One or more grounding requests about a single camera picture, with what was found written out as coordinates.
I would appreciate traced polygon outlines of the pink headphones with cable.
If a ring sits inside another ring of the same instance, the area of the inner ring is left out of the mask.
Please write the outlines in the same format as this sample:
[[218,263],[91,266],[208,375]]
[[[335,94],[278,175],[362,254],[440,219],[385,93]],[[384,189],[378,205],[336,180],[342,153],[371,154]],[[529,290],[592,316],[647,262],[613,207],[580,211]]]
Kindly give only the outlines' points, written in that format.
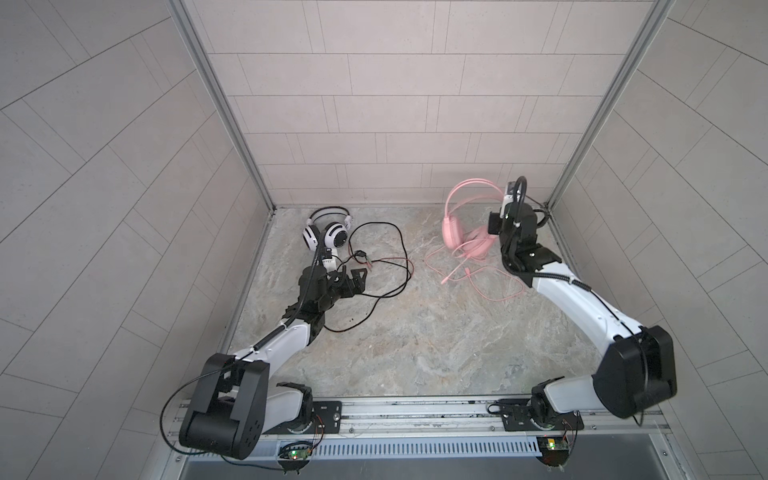
[[[476,195],[464,198],[458,203],[453,203],[453,197],[459,190],[468,186],[487,186],[490,187],[494,193],[491,195]],[[456,214],[457,210],[473,201],[483,199],[501,201],[503,198],[504,192],[501,188],[494,182],[484,178],[469,178],[462,180],[449,191],[444,203],[443,217],[441,221],[443,246],[428,253],[424,258],[424,265],[428,269],[443,276],[441,279],[442,285],[445,285],[448,282],[467,280],[477,294],[483,299],[494,303],[514,300],[523,295],[525,284],[521,280],[513,277],[511,274],[503,273],[497,267],[489,266],[484,263],[491,247],[494,245],[495,237],[483,226],[472,230],[465,230]],[[449,273],[444,273],[429,263],[429,260],[434,255],[443,251],[449,253],[453,258],[460,260],[456,267]],[[513,279],[519,286],[519,289],[515,293],[502,298],[491,298],[485,295],[475,283],[475,277],[484,270],[493,270],[509,279]]]

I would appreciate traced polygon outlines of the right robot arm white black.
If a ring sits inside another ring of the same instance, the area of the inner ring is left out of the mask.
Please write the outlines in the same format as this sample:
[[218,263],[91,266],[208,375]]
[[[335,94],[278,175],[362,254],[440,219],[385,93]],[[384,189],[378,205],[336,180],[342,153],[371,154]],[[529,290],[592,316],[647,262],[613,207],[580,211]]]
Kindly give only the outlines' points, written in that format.
[[662,327],[646,327],[604,300],[561,258],[537,241],[534,209],[506,199],[489,215],[488,232],[500,241],[505,270],[549,299],[592,341],[602,358],[595,373],[544,381],[531,390],[529,410],[541,428],[577,411],[607,411],[617,418],[645,410],[678,391],[674,342]]

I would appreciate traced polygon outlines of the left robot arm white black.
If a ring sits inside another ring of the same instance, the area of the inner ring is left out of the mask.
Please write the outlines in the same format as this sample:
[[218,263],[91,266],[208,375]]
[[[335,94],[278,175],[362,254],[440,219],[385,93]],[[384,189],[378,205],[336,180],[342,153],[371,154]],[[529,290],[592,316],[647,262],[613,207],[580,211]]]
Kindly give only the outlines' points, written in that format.
[[310,387],[272,384],[270,379],[316,339],[326,312],[338,300],[364,293],[367,275],[365,268],[327,271],[319,263],[305,268],[297,302],[271,332],[237,354],[210,356],[201,374],[190,380],[194,392],[178,439],[167,446],[187,456],[211,453],[244,460],[274,429],[323,435],[326,427],[336,427],[339,411],[315,404]]

